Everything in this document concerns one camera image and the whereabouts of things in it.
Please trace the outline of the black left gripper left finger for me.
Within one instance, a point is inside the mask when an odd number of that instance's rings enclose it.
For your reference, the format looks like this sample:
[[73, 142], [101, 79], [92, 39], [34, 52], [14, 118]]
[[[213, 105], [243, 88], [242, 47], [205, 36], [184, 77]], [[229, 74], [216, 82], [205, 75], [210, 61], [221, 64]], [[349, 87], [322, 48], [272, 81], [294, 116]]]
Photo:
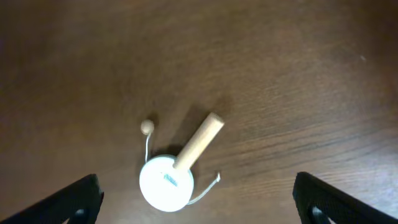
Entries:
[[1, 223], [91, 223], [104, 199], [98, 177], [89, 174]]

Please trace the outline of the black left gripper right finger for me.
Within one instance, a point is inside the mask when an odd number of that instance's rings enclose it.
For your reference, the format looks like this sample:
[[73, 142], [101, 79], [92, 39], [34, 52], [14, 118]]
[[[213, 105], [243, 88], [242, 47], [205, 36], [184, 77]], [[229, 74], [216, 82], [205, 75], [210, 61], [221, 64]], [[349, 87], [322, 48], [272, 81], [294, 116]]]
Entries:
[[299, 172], [296, 175], [292, 195], [302, 223], [397, 224], [396, 218], [363, 203], [308, 172]]

